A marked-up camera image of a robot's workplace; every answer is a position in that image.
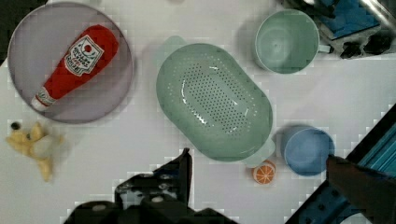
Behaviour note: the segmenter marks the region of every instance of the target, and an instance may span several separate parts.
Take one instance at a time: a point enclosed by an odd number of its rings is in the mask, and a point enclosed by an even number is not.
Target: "bottle cap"
[[[41,104],[35,97],[32,99],[32,107],[38,111],[44,111],[48,108],[48,106]]]

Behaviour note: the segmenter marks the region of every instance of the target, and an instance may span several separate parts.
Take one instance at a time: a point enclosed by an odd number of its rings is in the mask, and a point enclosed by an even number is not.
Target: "red ketchup bottle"
[[[85,30],[59,62],[55,71],[32,99],[32,107],[44,111],[70,91],[88,82],[114,58],[119,42],[106,27]]]

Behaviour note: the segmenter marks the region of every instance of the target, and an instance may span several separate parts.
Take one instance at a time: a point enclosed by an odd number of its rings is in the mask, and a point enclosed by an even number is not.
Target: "toy orange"
[[[254,180],[262,185],[271,183],[274,179],[275,172],[276,166],[271,161],[264,161],[260,166],[251,171]]]

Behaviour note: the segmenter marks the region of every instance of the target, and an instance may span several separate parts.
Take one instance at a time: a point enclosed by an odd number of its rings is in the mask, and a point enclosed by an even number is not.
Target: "blue bowl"
[[[330,136],[314,127],[292,127],[285,132],[281,143],[286,164],[298,175],[322,173],[329,155],[334,154]]]

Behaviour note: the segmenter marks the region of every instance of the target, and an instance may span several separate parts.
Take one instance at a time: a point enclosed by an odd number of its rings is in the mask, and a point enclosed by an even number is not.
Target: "gray plate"
[[[109,17],[77,3],[55,3],[34,10],[11,37],[8,68],[15,88],[30,105],[72,42],[95,24],[113,32],[120,43],[119,52],[100,74],[41,112],[44,117],[63,123],[86,123],[110,113],[130,89],[134,71],[132,53]]]

